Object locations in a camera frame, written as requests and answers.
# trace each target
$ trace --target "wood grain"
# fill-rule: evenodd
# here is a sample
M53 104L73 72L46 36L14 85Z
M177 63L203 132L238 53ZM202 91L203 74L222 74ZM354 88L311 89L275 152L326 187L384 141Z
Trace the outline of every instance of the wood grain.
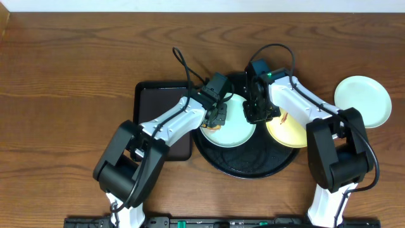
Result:
M10 12L0 3L0 41L6 31L9 16Z
M368 130L380 183L353 194L344 215L404 227L404 22L403 14L13 13L0 45L1 227L62 227L70 215L109 212L92 169L132 118L138 82L185 78L172 46L210 77L242 70L270 42L294 50L300 81L330 103L348 76L387 88L391 117ZM281 49L262 56L274 68L290 64ZM306 156L303 149L272 177L241 180L194 147L189 161L165 164L144 208L175 217L303 215L315 190Z

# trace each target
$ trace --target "black mounting bracket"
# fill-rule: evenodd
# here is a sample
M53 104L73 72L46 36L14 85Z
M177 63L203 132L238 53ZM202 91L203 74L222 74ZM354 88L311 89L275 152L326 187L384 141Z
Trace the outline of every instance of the black mounting bracket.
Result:
M138 164L123 152L128 150L133 153L136 148L146 149L150 140L150 136L142 132L141 126L129 120L119 126L93 171L93 178L99 182L101 190L112 193L121 201L126 200L139 170ZM145 169L128 208L139 206L149 196L169 152L163 140L153 141L147 159L142 161L146 162Z
M339 116L352 123L367 139L365 125L358 110L349 108L339 111ZM346 138L346 143L335 147L333 135ZM340 120L329 117L316 119L306 125L308 163L311 174L323 189L331 193L350 183L361 182L373 169L373 159L366 145Z

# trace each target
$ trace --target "black tray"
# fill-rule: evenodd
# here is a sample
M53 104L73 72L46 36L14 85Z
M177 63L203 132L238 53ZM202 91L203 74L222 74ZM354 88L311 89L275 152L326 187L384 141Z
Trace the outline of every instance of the black tray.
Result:
M187 86L187 81L139 82L135 87L134 123L148 122L173 108L187 92ZM191 157L191 149L189 132L170 147L167 161L186 161Z

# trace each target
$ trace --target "white robotic arm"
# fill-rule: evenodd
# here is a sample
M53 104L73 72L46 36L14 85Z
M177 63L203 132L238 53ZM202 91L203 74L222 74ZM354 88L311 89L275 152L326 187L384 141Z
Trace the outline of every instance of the white robotic arm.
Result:
M246 72L251 96L251 100L244 103L247 120L251 123L271 121L272 117L280 115L279 108L282 108L306 129L309 168L317 182L308 217L313 225L334 227L335 221L339 225L346 205L345 201L337 215L343 194L356 188L365 173L372 169L372 161L364 144L335 116L341 115L366 135L361 115L357 110L340 110L324 102L296 77L290 77L285 69L271 72L264 60L250 62ZM333 140L338 137L346 137L347 143L336 148Z

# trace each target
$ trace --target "black cable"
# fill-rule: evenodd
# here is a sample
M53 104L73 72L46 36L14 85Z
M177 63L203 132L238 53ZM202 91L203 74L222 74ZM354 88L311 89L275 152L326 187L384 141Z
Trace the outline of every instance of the black cable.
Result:
M175 51L174 49L173 49L173 54L175 55L176 59L177 59L184 67L187 67L187 69L188 69L189 72L191 72L191 73L193 73L195 76L197 76L197 78L198 78L204 85L207 83L207 80L204 80L198 73L196 73L195 71L191 70L191 68L189 68L189 67L187 66L187 64L185 64L184 58L182 58L182 56L181 56L181 59L177 56L177 53L176 53L176 51Z
M235 86L234 86L233 84L231 85L231 90L232 90L231 95L230 95L229 97L227 97L227 98L223 98L223 99L219 102L220 104L229 101L229 100L234 96L234 94L235 94Z
M142 173L143 173L143 171L144 171L144 169L145 169L145 166L146 166L146 161L147 161L147 158L148 158L148 156L149 156L149 152L150 152L150 150L151 150L151 148L152 148L152 144L153 144L154 137L156 136L156 134L158 133L158 131L160 130L160 128L162 128L162 126L164 126L164 124L166 124L167 122L169 122L171 119L173 119L174 117L176 117L178 114L180 114L181 112L185 111L185 109L186 109L187 106L189 105L190 97L191 97L191 89L192 89L192 83L191 83L190 73L189 73L190 68L187 66L187 64L186 64L186 62L185 62L185 60L184 60L184 57L183 57L181 51L180 51L177 47L173 47L172 50L173 50L173 54L176 56L176 58L181 62L181 64L182 64L182 65L184 66L184 68L185 68L185 74L187 75L187 81L188 81L188 83L189 83L188 88L187 88L187 92L188 92L188 93L187 93L187 100L186 100L186 102L185 102L183 108L181 108L181 109L178 110L176 113L174 113L173 115L171 115L171 116L168 117L166 120L162 121L161 123L159 123L159 124L156 126L155 130L153 131L153 133L152 133L152 135L151 135L151 140L149 141L149 144L148 144L148 146L147 146L147 149L146 149L146 151L145 151L145 153L144 153L144 157L143 157L143 159L142 159L142 162L140 163L139 173L138 173L138 176L137 176L137 178L136 178L136 180L135 180L134 186L132 186L132 188L131 188L130 194L128 195L127 199L121 204L120 207L118 207L117 209L114 209L114 208L111 207L111 212L112 212L112 213L118 213L118 212L120 212L122 209L124 209L126 206L128 206L129 201L131 200L132 196L133 196L134 193L136 192L136 189L138 188L138 185L139 185L140 177L142 177Z
M371 147L369 142L365 139L365 137L360 133L360 131L352 123L348 122L347 120L345 120L344 118L342 118L338 114L324 108L322 104L318 104L316 101L312 100L310 97L308 97L305 93L303 93L301 90L299 90L297 88L297 84L293 83L293 81L292 81L292 75L294 73L294 68L295 68L295 65L296 65L296 57L294 56L294 53L292 52L292 50L288 46L286 46L284 44L268 44L268 45L265 45L262 48L260 48L252 56L250 61L252 61L262 50L264 50L265 48L271 47L271 46L280 46L280 47L283 47L283 48L287 49L290 52L291 57L292 57L292 63L291 63L291 69L290 69L290 72L289 72L289 79L290 79L290 84L291 84L292 88L295 89L302 97L306 98L308 101L313 103L320 110L323 110L323 111L331 114L332 116L338 118L339 121L341 121L345 126L352 129L354 131L354 133L357 134L359 136L359 138L362 140L362 142L366 145L368 151L371 153L371 156L373 157L374 166L375 166L375 176L374 176L373 182L370 185L368 185L366 187L361 187L359 189L348 189L343 194L342 200L340 201L340 205L339 205L338 210L337 210L337 214L335 216L334 227L337 227L337 219L338 219L338 217L340 215L340 212L342 211L343 204L344 204L345 200L348 198L349 193L358 193L358 192L361 192L361 191L367 191L367 190L373 188L374 186L376 186L376 184L377 184L377 182L378 182L378 180L380 178L380 166L378 164L377 156L375 155L375 152L373 151L373 148Z

